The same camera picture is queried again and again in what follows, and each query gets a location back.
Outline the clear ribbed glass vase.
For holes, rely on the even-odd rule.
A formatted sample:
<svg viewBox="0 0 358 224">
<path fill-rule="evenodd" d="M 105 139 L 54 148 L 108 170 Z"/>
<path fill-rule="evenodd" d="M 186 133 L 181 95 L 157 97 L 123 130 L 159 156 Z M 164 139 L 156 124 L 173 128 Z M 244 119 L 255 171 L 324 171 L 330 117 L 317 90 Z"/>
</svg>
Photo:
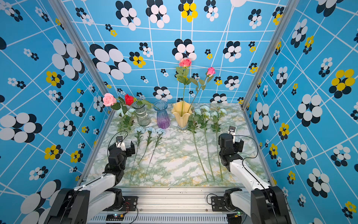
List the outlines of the clear ribbed glass vase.
<svg viewBox="0 0 358 224">
<path fill-rule="evenodd" d="M 131 107 L 135 110 L 137 122 L 140 126 L 146 127 L 151 123 L 151 119 L 147 113 L 145 104 L 143 104 L 141 101 L 136 101 L 131 105 Z"/>
</svg>

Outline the purple blue glass vase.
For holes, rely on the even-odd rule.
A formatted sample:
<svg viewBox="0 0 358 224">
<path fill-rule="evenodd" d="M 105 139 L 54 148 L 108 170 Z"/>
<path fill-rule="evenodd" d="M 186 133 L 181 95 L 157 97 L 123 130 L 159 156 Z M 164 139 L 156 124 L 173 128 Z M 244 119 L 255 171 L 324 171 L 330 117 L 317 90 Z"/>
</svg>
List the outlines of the purple blue glass vase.
<svg viewBox="0 0 358 224">
<path fill-rule="evenodd" d="M 165 101 L 159 100 L 154 103 L 153 107 L 154 107 L 154 110 L 157 112 L 156 120 L 157 120 L 158 127 L 162 128 L 162 129 L 167 129 L 171 124 L 171 120 L 167 113 L 168 103 Z"/>
</svg>

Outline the white blue flower stem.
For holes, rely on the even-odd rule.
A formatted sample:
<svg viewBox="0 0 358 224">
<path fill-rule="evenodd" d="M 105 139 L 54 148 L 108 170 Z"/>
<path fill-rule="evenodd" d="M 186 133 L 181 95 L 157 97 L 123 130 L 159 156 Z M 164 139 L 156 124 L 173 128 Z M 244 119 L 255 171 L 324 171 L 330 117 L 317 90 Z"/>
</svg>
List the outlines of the white blue flower stem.
<svg viewBox="0 0 358 224">
<path fill-rule="evenodd" d="M 190 115 L 189 119 L 188 119 L 188 130 L 192 133 L 193 135 L 193 140 L 194 140 L 194 146 L 195 146 L 195 150 L 201 165 L 201 168 L 203 170 L 204 176 L 206 178 L 206 180 L 208 181 L 208 176 L 207 173 L 205 171 L 201 156 L 200 156 L 200 152 L 199 152 L 199 148 L 197 145 L 197 140 L 196 140 L 196 134 L 197 134 L 197 129 L 199 128 L 199 118 L 201 116 L 201 111 L 200 109 L 194 109 L 193 113 Z"/>
</svg>

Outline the red rose stem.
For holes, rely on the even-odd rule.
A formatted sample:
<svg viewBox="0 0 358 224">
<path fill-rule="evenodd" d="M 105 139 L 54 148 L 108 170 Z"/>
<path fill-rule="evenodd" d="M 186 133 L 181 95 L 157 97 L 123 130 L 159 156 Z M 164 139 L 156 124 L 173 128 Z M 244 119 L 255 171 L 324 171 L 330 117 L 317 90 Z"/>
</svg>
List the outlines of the red rose stem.
<svg viewBox="0 0 358 224">
<path fill-rule="evenodd" d="M 149 109 L 153 107 L 153 104 L 145 99 L 137 99 L 130 95 L 125 95 L 125 104 L 128 106 L 131 106 L 135 109 L 142 108 L 144 106 L 147 106 Z"/>
</svg>

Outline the pink rose stem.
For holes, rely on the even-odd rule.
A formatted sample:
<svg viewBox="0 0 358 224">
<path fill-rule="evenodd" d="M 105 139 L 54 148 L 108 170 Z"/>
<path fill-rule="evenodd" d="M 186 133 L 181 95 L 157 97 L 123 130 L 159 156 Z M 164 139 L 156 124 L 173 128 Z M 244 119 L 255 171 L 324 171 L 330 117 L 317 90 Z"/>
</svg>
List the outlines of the pink rose stem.
<svg viewBox="0 0 358 224">
<path fill-rule="evenodd" d="M 111 93 L 106 93 L 103 96 L 103 105 L 110 107 L 113 110 L 125 110 L 125 102 L 121 97 L 114 97 Z"/>
</svg>

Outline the yellow fluted glass vase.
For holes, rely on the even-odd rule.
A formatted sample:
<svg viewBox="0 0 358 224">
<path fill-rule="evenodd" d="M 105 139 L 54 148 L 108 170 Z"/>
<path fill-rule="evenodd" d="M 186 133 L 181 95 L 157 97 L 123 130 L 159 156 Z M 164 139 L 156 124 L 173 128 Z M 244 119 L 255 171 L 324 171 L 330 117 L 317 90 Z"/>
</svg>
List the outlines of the yellow fluted glass vase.
<svg viewBox="0 0 358 224">
<path fill-rule="evenodd" d="M 181 101 L 173 104 L 172 114 L 175 116 L 177 121 L 177 130 L 180 133 L 187 131 L 188 121 L 190 115 L 192 115 L 192 106 L 186 101 Z"/>
</svg>

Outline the pink and blue flower bunch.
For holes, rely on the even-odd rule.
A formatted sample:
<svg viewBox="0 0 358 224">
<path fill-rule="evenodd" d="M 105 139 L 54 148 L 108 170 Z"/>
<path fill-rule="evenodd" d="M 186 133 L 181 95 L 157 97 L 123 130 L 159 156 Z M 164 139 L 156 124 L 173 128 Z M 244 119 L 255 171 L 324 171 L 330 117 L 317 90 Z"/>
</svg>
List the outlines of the pink and blue flower bunch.
<svg viewBox="0 0 358 224">
<path fill-rule="evenodd" d="M 183 58 L 180 60 L 179 62 L 179 66 L 176 67 L 176 72 L 177 74 L 177 81 L 179 83 L 182 83 L 184 85 L 183 87 L 183 100 L 180 103 L 180 115 L 183 115 L 185 113 L 188 113 L 189 110 L 185 111 L 184 109 L 184 101 L 185 101 L 185 90 L 186 87 L 188 85 L 190 85 L 191 83 L 193 83 L 196 86 L 196 96 L 198 95 L 198 93 L 200 92 L 200 90 L 205 90 L 207 83 L 209 83 L 212 79 L 213 76 L 216 74 L 215 68 L 214 67 L 209 67 L 207 72 L 205 73 L 205 79 L 199 79 L 196 80 L 195 78 L 192 78 L 189 76 L 189 72 L 190 72 L 190 67 L 192 65 L 192 60 L 189 58 Z"/>
</svg>

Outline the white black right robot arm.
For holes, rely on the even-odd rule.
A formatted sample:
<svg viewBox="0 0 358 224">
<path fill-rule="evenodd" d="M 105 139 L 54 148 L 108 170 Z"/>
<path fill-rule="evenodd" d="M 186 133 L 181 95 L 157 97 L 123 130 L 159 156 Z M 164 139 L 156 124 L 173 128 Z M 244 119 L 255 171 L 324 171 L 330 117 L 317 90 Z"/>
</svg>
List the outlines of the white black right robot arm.
<svg viewBox="0 0 358 224">
<path fill-rule="evenodd" d="M 245 159 L 239 155 L 244 141 L 236 142 L 235 137 L 229 133 L 218 137 L 219 156 L 223 166 L 241 181 L 249 196 L 245 196 L 240 188 L 226 190 L 223 196 L 226 209 L 243 211 L 253 224 L 290 224 L 283 191 L 262 180 L 245 164 Z"/>
</svg>

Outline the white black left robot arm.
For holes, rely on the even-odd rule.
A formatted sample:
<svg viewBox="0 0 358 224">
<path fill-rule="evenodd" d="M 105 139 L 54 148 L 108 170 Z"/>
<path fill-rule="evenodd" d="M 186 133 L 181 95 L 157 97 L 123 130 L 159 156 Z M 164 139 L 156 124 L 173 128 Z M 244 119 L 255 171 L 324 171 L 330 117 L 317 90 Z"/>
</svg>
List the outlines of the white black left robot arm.
<svg viewBox="0 0 358 224">
<path fill-rule="evenodd" d="M 109 146 L 108 163 L 99 178 L 73 189 L 61 189 L 44 220 L 45 224 L 85 224 L 104 210 L 131 209 L 122 190 L 115 188 L 124 176 L 128 157 L 136 154 L 134 143 Z"/>
</svg>

